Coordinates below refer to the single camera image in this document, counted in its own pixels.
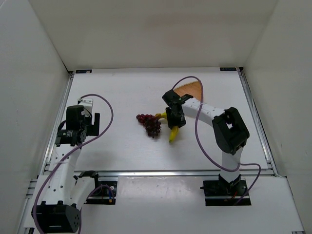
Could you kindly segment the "yellow fake banana bunch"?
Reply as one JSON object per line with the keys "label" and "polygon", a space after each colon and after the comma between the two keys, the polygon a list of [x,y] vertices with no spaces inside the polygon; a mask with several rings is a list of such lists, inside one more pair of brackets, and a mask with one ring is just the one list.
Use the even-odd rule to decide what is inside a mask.
{"label": "yellow fake banana bunch", "polygon": [[[167,114],[165,112],[164,113],[157,113],[157,114],[155,114],[155,117],[157,120],[160,120],[160,119],[167,120],[168,125],[170,123],[169,118],[167,117]],[[170,135],[169,135],[169,143],[172,143],[175,140],[175,138],[179,132],[179,127],[178,126],[172,126],[172,127],[169,126],[169,128],[171,129]]]}

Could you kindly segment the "dark red fake grapes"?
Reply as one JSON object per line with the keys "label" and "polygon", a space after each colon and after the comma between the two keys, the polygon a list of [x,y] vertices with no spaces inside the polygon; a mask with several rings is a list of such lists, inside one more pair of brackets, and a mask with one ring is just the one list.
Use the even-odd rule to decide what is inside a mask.
{"label": "dark red fake grapes", "polygon": [[145,128],[147,136],[152,138],[159,137],[161,123],[155,116],[150,114],[139,114],[136,116],[136,119]]}

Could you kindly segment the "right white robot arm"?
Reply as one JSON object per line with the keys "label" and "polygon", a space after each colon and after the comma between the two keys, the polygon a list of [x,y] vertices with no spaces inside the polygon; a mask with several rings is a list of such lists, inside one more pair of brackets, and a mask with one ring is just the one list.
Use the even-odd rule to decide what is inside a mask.
{"label": "right white robot arm", "polygon": [[178,130],[186,124],[186,116],[211,126],[216,143],[222,151],[222,163],[219,167],[221,171],[218,175],[219,184],[228,193],[236,190],[236,186],[241,180],[239,171],[241,154],[250,137],[239,111],[234,107],[215,108],[201,103],[189,94],[179,96],[174,90],[167,91],[162,99],[168,105],[165,118],[171,129],[169,142],[175,140]]}

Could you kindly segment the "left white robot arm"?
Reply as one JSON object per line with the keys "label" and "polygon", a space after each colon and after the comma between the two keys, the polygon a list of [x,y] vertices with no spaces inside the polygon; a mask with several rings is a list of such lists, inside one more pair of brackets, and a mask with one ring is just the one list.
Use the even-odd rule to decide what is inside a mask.
{"label": "left white robot arm", "polygon": [[66,109],[55,140],[54,165],[35,197],[31,211],[41,234],[76,233],[81,228],[81,208],[97,185],[96,172],[74,171],[86,138],[99,136],[100,114],[80,102]]}

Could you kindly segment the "woven triangular fruit basket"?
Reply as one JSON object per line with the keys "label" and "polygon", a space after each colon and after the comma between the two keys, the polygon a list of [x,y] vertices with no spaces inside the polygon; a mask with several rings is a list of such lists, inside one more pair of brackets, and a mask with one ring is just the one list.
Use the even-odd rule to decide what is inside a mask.
{"label": "woven triangular fruit basket", "polygon": [[174,88],[174,91],[179,95],[183,96],[185,94],[189,94],[196,98],[198,101],[201,100],[201,86],[199,81],[189,82]]}

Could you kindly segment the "left black corner label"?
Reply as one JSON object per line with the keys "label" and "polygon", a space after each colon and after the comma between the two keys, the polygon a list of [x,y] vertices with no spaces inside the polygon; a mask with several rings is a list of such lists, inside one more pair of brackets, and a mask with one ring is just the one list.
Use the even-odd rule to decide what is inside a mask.
{"label": "left black corner label", "polygon": [[80,69],[75,71],[76,74],[90,74],[92,73],[92,69]]}

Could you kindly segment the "black corner label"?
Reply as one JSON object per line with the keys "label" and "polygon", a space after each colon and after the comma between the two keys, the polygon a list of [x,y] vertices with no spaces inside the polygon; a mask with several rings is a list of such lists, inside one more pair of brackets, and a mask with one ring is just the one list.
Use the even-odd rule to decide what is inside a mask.
{"label": "black corner label", "polygon": [[220,67],[221,72],[236,72],[237,69],[235,67]]}
{"label": "black corner label", "polygon": [[75,71],[76,74],[90,74],[92,73],[92,69],[80,69]]}

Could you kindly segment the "right black corner label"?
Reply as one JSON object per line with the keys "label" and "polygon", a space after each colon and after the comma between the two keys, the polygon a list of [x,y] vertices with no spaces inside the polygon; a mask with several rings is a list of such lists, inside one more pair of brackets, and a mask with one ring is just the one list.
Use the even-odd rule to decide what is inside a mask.
{"label": "right black corner label", "polygon": [[235,67],[220,67],[221,72],[236,72],[237,69]]}

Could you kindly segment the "front aluminium rail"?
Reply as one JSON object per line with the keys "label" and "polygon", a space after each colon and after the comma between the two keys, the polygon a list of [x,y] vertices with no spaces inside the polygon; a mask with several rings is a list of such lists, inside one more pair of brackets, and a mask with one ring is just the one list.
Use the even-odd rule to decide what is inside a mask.
{"label": "front aluminium rail", "polygon": [[[97,171],[100,176],[117,177],[117,176],[218,176],[218,170],[195,170],[195,171]],[[256,176],[258,170],[242,170],[243,176]],[[263,176],[273,176],[273,170],[261,170]]]}

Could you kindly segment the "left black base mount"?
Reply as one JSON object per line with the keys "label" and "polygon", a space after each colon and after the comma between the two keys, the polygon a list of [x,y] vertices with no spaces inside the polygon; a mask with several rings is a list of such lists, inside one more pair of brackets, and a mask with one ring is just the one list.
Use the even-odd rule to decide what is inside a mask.
{"label": "left black base mount", "polygon": [[115,205],[117,199],[116,178],[95,178],[95,190],[84,202],[88,205]]}

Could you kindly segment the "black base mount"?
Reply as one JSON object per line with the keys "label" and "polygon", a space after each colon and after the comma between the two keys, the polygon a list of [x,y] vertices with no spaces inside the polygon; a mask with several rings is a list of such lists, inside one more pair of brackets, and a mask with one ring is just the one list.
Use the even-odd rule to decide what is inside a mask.
{"label": "black base mount", "polygon": [[95,190],[84,202],[88,205],[115,205],[117,199],[116,178],[95,178]]}
{"label": "black base mount", "polygon": [[200,189],[204,192],[205,206],[251,206],[246,180],[241,179],[229,188],[221,180],[204,180]]}

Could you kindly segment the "right aluminium side rail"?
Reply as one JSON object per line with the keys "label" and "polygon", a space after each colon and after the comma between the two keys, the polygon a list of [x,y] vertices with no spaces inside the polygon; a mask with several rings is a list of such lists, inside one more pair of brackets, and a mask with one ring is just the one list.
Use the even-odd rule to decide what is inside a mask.
{"label": "right aluminium side rail", "polygon": [[254,122],[254,125],[256,128],[258,138],[259,138],[262,150],[264,152],[266,161],[269,164],[270,169],[273,172],[273,175],[280,177],[280,175],[278,174],[278,171],[277,171],[277,167],[276,167],[273,155],[272,155],[272,151],[271,151],[271,148],[269,146],[269,142],[268,142],[266,133],[264,131],[264,128],[263,128],[263,125],[262,125],[256,104],[254,102],[254,98],[252,96],[246,75],[244,73],[244,68],[238,67],[237,70],[238,70],[238,74],[239,74],[239,78],[240,78],[240,81],[242,84],[242,88],[243,88],[243,91],[245,93],[247,103],[249,105],[249,109],[250,109],[250,112],[251,112],[251,115],[253,118],[253,122]]}

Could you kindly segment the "aluminium side rail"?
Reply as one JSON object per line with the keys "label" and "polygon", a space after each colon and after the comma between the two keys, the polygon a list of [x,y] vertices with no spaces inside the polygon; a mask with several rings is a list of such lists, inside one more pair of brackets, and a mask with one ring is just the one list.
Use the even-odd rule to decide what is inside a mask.
{"label": "aluminium side rail", "polygon": [[266,161],[269,164],[270,169],[273,172],[273,175],[280,177],[280,175],[278,174],[278,171],[277,171],[277,167],[276,167],[273,155],[272,155],[272,151],[271,151],[271,148],[269,146],[269,142],[268,142],[266,133],[264,131],[264,128],[263,128],[263,125],[262,125],[256,104],[254,102],[254,98],[252,96],[246,75],[244,73],[244,68],[238,67],[237,70],[238,70],[238,74],[239,74],[239,78],[240,78],[240,81],[242,84],[242,88],[243,88],[243,91],[245,93],[247,103],[249,105],[249,109],[250,109],[250,112],[251,112],[251,115],[253,118],[253,122],[254,122],[254,125],[256,128],[258,138],[259,138],[262,150],[264,152]]}
{"label": "aluminium side rail", "polygon": [[70,92],[70,88],[71,88],[71,85],[73,82],[75,71],[69,71],[68,74],[69,74],[68,79],[66,81],[66,86],[63,90],[61,100],[60,100],[60,103],[58,105],[58,111],[57,111],[57,115],[55,117],[55,120],[53,122],[52,130],[48,134],[48,141],[44,145],[44,151],[41,154],[40,167],[39,167],[39,169],[37,169],[35,176],[31,177],[27,183],[27,190],[26,190],[26,195],[25,195],[23,207],[22,207],[22,213],[21,213],[21,216],[19,218],[19,227],[18,227],[18,230],[16,232],[17,234],[33,234],[34,230],[35,230],[34,228],[29,228],[29,227],[25,228],[24,223],[25,223],[26,218],[28,217],[27,211],[28,211],[29,207],[31,206],[30,203],[31,203],[31,199],[33,196],[33,190],[35,189],[35,186],[36,186],[37,179],[39,176],[42,176],[44,174],[45,167],[48,164],[48,162],[50,161],[52,151],[53,151],[53,147],[54,147],[54,142],[56,139],[57,128],[61,122],[62,115],[63,115],[64,110],[65,110],[65,105],[66,105],[66,102],[67,102],[67,99],[69,96],[69,92]]}

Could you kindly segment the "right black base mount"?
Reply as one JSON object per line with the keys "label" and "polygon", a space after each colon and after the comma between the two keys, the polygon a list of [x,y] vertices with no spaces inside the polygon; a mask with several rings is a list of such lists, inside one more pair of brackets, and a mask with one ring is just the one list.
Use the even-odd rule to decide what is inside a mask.
{"label": "right black base mount", "polygon": [[221,180],[204,180],[200,189],[204,192],[205,206],[251,206],[246,180],[241,179],[229,188]]}

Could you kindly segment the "left aluminium side rail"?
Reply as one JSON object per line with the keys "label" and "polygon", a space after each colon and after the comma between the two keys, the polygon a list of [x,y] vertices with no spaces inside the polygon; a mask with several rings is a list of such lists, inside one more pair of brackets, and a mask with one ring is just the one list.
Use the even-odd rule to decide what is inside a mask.
{"label": "left aluminium side rail", "polygon": [[68,74],[69,74],[68,79],[66,81],[66,86],[63,90],[61,100],[60,100],[60,103],[58,105],[58,111],[57,111],[57,115],[55,117],[55,120],[53,122],[52,130],[48,134],[48,141],[44,145],[44,151],[41,154],[40,167],[39,167],[39,169],[37,169],[35,176],[31,177],[27,183],[27,190],[26,190],[26,195],[25,195],[23,207],[22,207],[22,213],[21,213],[21,216],[19,218],[19,227],[18,227],[18,230],[16,232],[17,234],[33,234],[34,230],[35,230],[34,228],[29,228],[29,227],[25,228],[24,223],[25,223],[26,218],[28,217],[27,211],[28,211],[29,207],[31,206],[30,203],[31,203],[31,199],[33,196],[33,190],[35,189],[35,186],[36,186],[37,179],[39,176],[42,176],[44,174],[45,167],[48,164],[48,162],[50,161],[52,151],[53,151],[53,147],[54,147],[54,142],[56,139],[57,128],[61,122],[62,115],[63,115],[64,110],[65,110],[65,105],[66,105],[66,102],[67,102],[67,99],[69,96],[69,92],[70,92],[70,88],[71,88],[71,85],[73,82],[75,71],[69,71]]}

